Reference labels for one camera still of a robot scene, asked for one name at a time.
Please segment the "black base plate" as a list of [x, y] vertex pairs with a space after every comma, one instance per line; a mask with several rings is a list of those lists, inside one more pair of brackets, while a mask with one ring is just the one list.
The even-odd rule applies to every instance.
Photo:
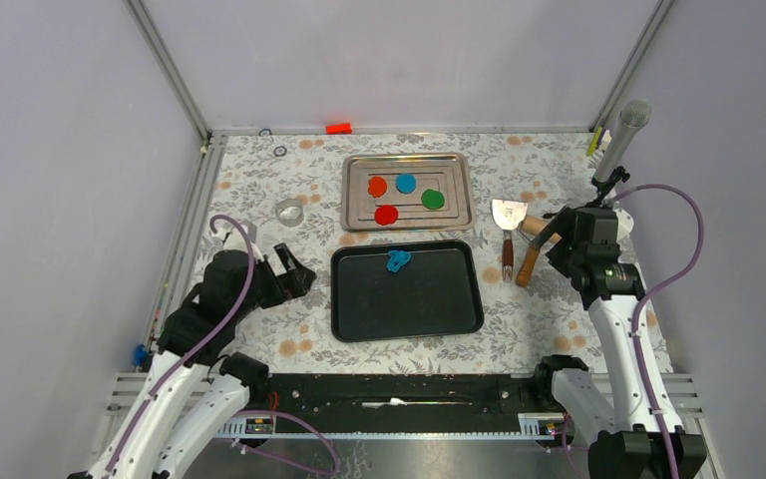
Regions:
[[279, 433], [518, 433], [523, 418], [566, 410], [545, 379], [511, 374], [273, 374], [245, 411], [270, 411]]

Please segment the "green dough disc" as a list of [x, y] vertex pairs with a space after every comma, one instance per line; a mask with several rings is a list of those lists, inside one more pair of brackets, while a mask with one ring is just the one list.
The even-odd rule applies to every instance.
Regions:
[[446, 204], [446, 197], [440, 191], [427, 189], [421, 195], [421, 203], [425, 209], [436, 211]]

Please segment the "small glass bowl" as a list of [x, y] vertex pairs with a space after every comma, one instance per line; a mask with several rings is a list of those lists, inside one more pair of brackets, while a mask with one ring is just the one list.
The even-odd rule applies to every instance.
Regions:
[[275, 205], [277, 220], [287, 228], [295, 228], [304, 221], [303, 203], [298, 199], [286, 199]]

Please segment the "orange block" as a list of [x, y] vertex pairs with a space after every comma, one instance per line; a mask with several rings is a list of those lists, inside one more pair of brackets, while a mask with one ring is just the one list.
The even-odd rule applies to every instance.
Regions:
[[326, 135], [350, 135], [352, 133], [353, 128], [350, 123], [339, 123], [325, 127]]

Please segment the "blue dough piece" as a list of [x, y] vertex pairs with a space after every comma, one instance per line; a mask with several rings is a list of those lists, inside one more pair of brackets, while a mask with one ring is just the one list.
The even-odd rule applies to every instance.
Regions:
[[412, 174], [400, 174], [395, 180], [396, 190], [403, 195], [410, 195], [417, 188], [417, 180]]

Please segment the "brown handled tool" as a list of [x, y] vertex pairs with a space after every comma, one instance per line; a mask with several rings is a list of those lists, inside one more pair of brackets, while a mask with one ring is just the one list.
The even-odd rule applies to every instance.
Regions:
[[513, 279], [513, 231], [526, 218], [528, 203], [492, 199], [492, 216], [495, 224], [503, 233], [502, 244], [502, 280], [511, 282]]

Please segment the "grey microphone on tripod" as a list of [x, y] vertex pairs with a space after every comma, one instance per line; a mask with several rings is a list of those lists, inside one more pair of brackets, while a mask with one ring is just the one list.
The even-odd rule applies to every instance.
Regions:
[[560, 220], [586, 220], [619, 224], [619, 216], [606, 204], [606, 197], [618, 183], [625, 183], [630, 178], [621, 161], [636, 134], [649, 123], [651, 113], [650, 104], [643, 99], [631, 100], [624, 106], [619, 112], [615, 129], [610, 133], [611, 140], [603, 150], [590, 180], [596, 189], [594, 199], [582, 207], [565, 208], [558, 213], [547, 214], [546, 220], [552, 223]]

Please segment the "blue dough scrap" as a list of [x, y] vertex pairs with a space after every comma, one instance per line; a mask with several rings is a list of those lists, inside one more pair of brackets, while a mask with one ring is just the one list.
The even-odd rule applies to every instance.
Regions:
[[411, 257], [411, 253], [407, 250], [389, 250], [386, 268], [389, 272], [397, 273], [403, 266], [411, 261]]

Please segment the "yellow marker pen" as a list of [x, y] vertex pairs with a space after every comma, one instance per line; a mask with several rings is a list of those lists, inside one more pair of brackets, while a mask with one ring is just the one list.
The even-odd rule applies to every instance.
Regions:
[[589, 143], [589, 146], [586, 150], [586, 155], [588, 157], [592, 156], [598, 150], [602, 135], [603, 135], [603, 126], [597, 127], [593, 132], [591, 142]]

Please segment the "red dough disc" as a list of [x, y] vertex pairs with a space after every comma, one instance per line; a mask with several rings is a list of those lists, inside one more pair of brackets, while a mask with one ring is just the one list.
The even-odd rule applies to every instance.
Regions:
[[395, 206], [379, 206], [374, 212], [374, 221], [377, 225], [387, 227], [395, 224], [399, 219], [399, 210]]

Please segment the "floral tablecloth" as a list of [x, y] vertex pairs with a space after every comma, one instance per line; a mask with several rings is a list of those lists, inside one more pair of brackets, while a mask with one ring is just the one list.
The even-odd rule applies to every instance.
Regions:
[[[577, 293], [540, 262], [529, 286], [505, 283], [501, 231], [492, 199], [521, 200], [532, 214], [587, 201], [593, 161], [587, 134], [400, 134], [234, 136], [217, 169], [210, 215], [257, 226], [264, 252], [286, 243], [317, 273], [306, 296], [258, 310], [237, 327], [230, 351], [267, 363], [276, 372], [527, 373], [552, 353], [605, 369], [603, 349]], [[470, 168], [476, 222], [457, 239], [472, 250], [485, 314], [465, 335], [344, 343], [332, 334], [330, 260], [352, 245], [434, 240], [432, 232], [350, 233], [340, 223], [342, 169], [356, 155], [458, 153]], [[303, 203], [304, 221], [284, 227], [275, 205]]]

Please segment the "black plastic tray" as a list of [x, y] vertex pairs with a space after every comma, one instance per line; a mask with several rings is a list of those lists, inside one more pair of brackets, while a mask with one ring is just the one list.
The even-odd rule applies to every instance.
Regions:
[[[388, 251], [407, 250], [397, 273]], [[331, 330], [342, 342], [470, 334], [484, 323], [471, 248], [458, 239], [339, 249], [331, 258]]]

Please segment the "silver metal tray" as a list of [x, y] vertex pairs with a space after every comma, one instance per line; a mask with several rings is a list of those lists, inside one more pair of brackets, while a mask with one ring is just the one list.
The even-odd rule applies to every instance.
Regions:
[[[412, 174], [417, 188], [410, 195], [400, 194], [395, 180], [400, 174]], [[367, 193], [368, 180], [379, 176], [387, 180], [388, 191], [381, 198]], [[442, 192], [446, 204], [430, 211], [421, 203], [427, 189]], [[382, 227], [375, 223], [379, 206], [399, 210], [398, 221]], [[466, 230], [476, 222], [470, 169], [458, 153], [357, 155], [347, 158], [342, 169], [342, 226], [351, 232]]]

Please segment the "wooden dough roller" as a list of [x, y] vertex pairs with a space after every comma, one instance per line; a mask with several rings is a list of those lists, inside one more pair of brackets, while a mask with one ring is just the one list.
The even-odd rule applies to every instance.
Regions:
[[531, 282], [541, 248], [549, 241], [558, 242], [561, 237], [550, 222], [533, 216], [525, 216], [525, 219], [520, 223], [519, 231], [533, 236], [515, 278], [517, 286], [527, 287]]

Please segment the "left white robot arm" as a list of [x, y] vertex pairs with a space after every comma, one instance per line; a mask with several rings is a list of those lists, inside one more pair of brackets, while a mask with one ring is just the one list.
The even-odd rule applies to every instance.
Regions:
[[316, 273], [281, 243], [277, 274], [257, 252], [216, 253], [201, 282], [166, 320], [137, 401], [81, 478], [181, 478], [230, 417], [268, 400], [268, 367], [242, 353], [222, 358], [236, 326], [257, 309], [307, 295]]

